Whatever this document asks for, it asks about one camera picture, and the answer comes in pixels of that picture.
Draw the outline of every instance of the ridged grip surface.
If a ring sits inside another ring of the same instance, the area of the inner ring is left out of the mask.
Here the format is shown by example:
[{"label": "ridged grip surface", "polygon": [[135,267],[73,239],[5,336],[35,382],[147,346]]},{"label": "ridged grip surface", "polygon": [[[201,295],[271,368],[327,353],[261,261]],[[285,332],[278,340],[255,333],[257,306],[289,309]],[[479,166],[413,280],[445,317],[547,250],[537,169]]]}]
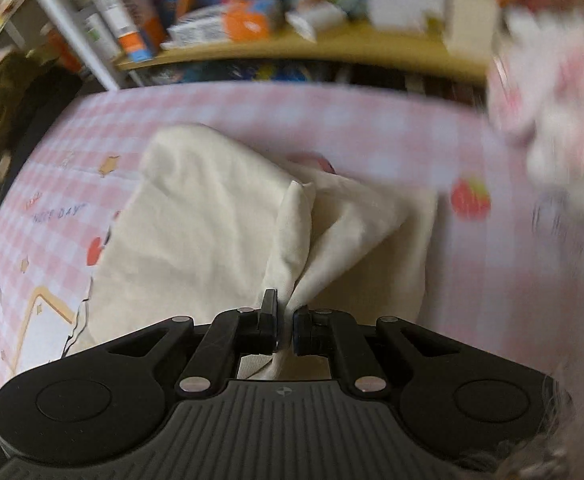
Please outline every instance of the ridged grip surface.
[{"label": "ridged grip surface", "polygon": [[62,469],[17,458],[0,470],[0,480],[368,478],[455,476],[386,405],[346,396],[336,381],[230,381],[216,397],[178,403],[152,440],[110,462]]}]

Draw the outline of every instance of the metal pin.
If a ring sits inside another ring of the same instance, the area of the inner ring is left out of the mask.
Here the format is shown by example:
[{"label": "metal pin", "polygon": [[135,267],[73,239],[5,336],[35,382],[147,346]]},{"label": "metal pin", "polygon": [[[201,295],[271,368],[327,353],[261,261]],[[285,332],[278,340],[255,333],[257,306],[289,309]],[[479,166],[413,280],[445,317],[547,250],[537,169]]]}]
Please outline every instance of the metal pin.
[{"label": "metal pin", "polygon": [[204,392],[210,387],[210,381],[204,377],[186,377],[179,383],[179,388],[191,394]]},{"label": "metal pin", "polygon": [[380,392],[385,388],[385,386],[387,386],[387,383],[380,377],[366,375],[364,377],[359,377],[354,382],[354,386],[357,388],[357,390],[361,390],[364,393]]}]

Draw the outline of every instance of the shelf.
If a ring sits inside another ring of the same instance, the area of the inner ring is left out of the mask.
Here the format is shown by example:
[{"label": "shelf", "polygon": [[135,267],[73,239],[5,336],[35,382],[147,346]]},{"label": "shelf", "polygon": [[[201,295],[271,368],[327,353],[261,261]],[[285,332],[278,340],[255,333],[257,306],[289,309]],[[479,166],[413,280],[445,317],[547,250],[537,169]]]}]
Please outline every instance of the shelf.
[{"label": "shelf", "polygon": [[483,62],[452,56],[439,38],[376,30],[359,22],[331,31],[311,43],[286,28],[270,40],[248,43],[214,43],[165,50],[156,58],[134,63],[123,57],[116,62],[121,70],[135,70],[181,61],[208,59],[313,59],[399,68],[444,76],[453,80],[483,84]]}]

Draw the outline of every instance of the pink checkered tablecloth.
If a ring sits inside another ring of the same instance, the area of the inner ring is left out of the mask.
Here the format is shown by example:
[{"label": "pink checkered tablecloth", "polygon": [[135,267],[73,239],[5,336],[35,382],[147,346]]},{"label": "pink checkered tablecloth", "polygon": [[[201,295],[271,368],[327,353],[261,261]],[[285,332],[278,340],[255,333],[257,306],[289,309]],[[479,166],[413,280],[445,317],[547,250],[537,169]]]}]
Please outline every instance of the pink checkered tablecloth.
[{"label": "pink checkered tablecloth", "polygon": [[440,190],[426,326],[546,371],[584,341],[584,280],[533,234],[524,154],[485,118],[393,92],[191,84],[76,101],[22,169],[0,209],[0,386],[42,301],[69,327],[152,134],[192,121],[261,152],[320,153],[339,174]]}]

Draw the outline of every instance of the white cloth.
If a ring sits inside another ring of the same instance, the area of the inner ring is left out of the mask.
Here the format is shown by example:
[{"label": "white cloth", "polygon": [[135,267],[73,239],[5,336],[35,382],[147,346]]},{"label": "white cloth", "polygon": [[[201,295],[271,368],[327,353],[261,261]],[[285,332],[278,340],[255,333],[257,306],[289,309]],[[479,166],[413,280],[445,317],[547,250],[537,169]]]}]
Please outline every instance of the white cloth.
[{"label": "white cloth", "polygon": [[[405,190],[277,166],[201,125],[159,131],[141,172],[101,255],[72,352],[171,316],[209,323],[230,308],[258,307],[275,288],[282,350],[259,374],[271,379],[290,354],[292,314],[313,300],[359,322],[417,316],[434,192],[405,199]],[[247,359],[240,375],[268,361]]]}]

